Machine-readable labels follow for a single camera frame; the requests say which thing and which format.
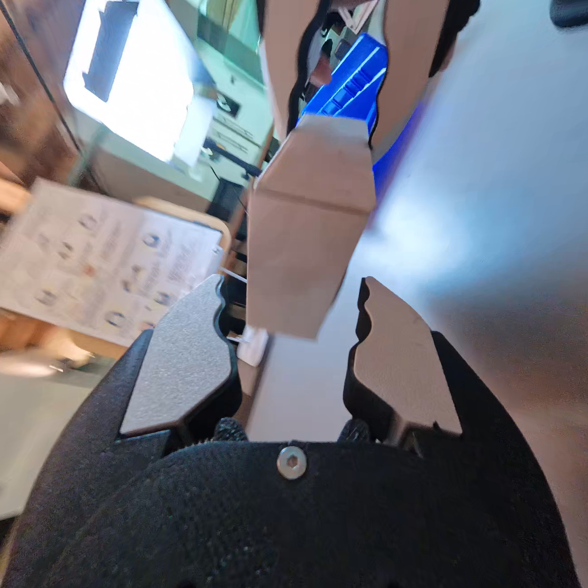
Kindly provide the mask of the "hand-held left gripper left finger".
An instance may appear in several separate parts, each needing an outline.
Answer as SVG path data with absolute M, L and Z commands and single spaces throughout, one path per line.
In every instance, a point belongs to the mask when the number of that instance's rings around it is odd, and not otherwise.
M 213 437 L 242 402 L 236 352 L 221 326 L 224 277 L 212 275 L 181 298 L 153 329 L 122 437 L 170 430 L 181 442 Z

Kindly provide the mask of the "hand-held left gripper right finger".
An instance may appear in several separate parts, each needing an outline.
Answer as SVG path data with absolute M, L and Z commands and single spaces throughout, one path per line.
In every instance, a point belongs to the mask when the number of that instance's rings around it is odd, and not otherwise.
M 349 351 L 343 403 L 381 443 L 415 431 L 460 437 L 462 426 L 428 324 L 374 277 L 362 279 L 357 343 Z

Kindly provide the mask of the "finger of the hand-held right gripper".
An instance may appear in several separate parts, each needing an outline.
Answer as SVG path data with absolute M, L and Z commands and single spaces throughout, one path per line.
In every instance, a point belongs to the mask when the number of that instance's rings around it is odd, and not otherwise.
M 299 117 L 299 100 L 319 65 L 331 1 L 259 1 L 259 54 L 277 136 Z
M 426 91 L 449 1 L 381 1 L 387 65 L 376 96 L 372 151 L 387 151 Z

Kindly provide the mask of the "blue plastic bin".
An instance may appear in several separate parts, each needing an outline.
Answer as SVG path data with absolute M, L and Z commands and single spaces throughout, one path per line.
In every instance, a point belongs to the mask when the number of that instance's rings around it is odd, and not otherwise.
M 332 72 L 330 84 L 317 90 L 301 115 L 342 116 L 363 120 L 369 130 L 376 122 L 376 95 L 385 76 L 387 53 L 384 44 L 367 33 L 355 43 Z M 418 107 L 400 136 L 373 165 L 376 199 L 381 201 L 411 143 L 422 115 Z

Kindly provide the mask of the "wooden clipboard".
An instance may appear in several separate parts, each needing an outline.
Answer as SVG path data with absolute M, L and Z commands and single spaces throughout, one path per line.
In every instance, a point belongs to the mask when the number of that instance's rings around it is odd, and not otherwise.
M 132 203 L 144 221 L 121 277 L 124 292 L 170 306 L 217 273 L 231 244 L 224 221 L 154 196 Z

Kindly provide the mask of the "white cardboard box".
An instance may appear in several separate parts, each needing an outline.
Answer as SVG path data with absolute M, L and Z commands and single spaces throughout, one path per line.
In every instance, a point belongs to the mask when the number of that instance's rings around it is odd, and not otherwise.
M 248 206 L 246 324 L 314 339 L 376 205 L 366 122 L 304 115 Z

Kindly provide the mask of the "black object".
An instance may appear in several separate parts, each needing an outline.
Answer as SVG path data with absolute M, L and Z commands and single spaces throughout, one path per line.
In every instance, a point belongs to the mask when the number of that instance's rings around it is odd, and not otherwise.
M 549 15 L 558 28 L 587 26 L 587 1 L 550 1 Z

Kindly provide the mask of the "printed instruction sheet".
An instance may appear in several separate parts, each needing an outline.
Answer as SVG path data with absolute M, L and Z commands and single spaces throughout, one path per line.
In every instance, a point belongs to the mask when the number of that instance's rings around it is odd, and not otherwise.
M 171 306 L 123 291 L 144 213 L 37 179 L 1 238 L 1 309 L 127 347 Z

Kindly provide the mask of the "white appliance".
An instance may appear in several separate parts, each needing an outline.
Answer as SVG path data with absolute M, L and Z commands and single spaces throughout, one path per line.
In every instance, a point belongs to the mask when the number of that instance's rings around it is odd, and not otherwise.
M 83 1 L 63 88 L 101 194 L 206 211 L 277 145 L 256 1 Z

